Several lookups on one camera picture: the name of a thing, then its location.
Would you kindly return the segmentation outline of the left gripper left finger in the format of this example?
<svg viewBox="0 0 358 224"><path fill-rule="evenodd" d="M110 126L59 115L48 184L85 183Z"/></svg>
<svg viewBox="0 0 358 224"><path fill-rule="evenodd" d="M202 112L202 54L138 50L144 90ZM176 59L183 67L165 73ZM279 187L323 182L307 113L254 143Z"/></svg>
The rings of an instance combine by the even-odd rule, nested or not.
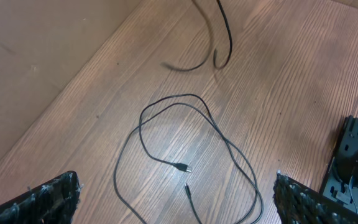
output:
<svg viewBox="0 0 358 224"><path fill-rule="evenodd" d="M80 201L75 171L67 171L0 205L0 223L71 223Z"/></svg>

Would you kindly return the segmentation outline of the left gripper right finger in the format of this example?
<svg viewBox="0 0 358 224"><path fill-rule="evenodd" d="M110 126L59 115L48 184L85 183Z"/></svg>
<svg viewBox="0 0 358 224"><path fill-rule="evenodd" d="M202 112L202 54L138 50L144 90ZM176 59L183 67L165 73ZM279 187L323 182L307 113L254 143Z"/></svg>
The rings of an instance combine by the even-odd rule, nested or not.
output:
<svg viewBox="0 0 358 224"><path fill-rule="evenodd" d="M358 214L277 173L273 201L282 223L358 224Z"/></svg>

